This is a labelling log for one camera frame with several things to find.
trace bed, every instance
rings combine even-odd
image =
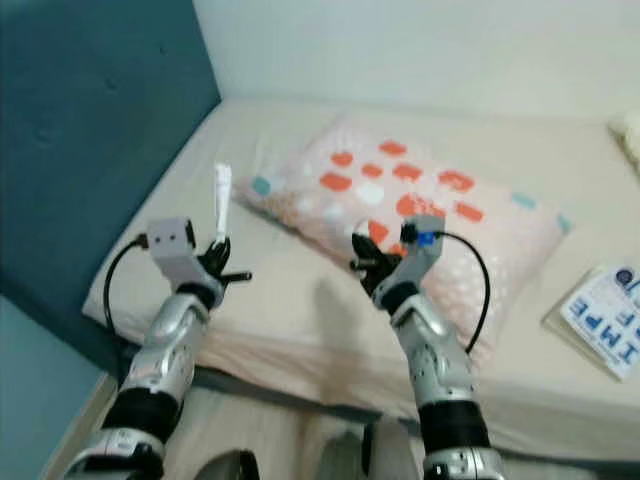
[[[481,168],[485,176],[565,205],[579,228],[520,296],[493,361],[479,374],[479,398],[499,447],[550,457],[637,460],[638,372],[618,383],[541,325],[587,269],[615,259],[618,252],[634,252],[640,239],[633,210],[618,208],[637,205],[640,186],[597,123],[227,99],[191,137],[115,249],[144,231],[149,219],[172,215],[189,216],[198,244],[205,245],[213,235],[216,161],[231,163],[237,176],[256,174],[285,162],[345,111],[390,134],[402,131],[428,142],[456,163]],[[607,197],[593,196],[603,183],[616,188]],[[230,230],[230,267],[250,268],[254,281],[229,290],[198,363],[324,405],[415,417],[401,350],[387,319],[373,309],[353,276],[238,203],[231,208]],[[103,274],[104,265],[83,309],[96,320],[102,320]],[[112,290],[120,332],[139,341],[168,293],[147,255],[128,257]]]

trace patterned pillowcase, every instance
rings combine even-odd
[[[326,130],[287,167],[237,187],[250,205],[345,262],[354,257],[351,234],[363,222],[382,250],[402,253],[405,217],[446,217],[445,229],[473,243],[490,274],[492,298],[472,355],[476,364],[489,357],[517,294],[570,228],[558,212],[522,193],[440,163],[420,144],[348,120]],[[473,254],[445,240],[423,286],[466,344],[484,297]]]

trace upholstered headboard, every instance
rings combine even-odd
[[[102,368],[100,262],[219,102],[183,0],[2,3],[2,292]]]

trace blue wall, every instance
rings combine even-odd
[[[0,478],[33,480],[100,370],[0,297]]]
[[[113,371],[80,314],[109,248],[219,102],[189,0],[0,2],[0,290]]]

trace wooden floor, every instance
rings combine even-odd
[[[192,480],[214,456],[243,448],[255,453],[262,479],[319,480],[319,461],[325,445],[347,431],[362,436],[362,426],[358,424],[194,388],[168,445],[165,478]],[[414,441],[412,448],[419,460],[416,463],[421,463],[420,441]],[[351,453],[357,457],[357,451]],[[334,478],[352,480],[344,452],[338,456],[342,457],[345,473]],[[581,469],[514,458],[505,458],[505,468],[508,478],[515,480],[604,480]]]

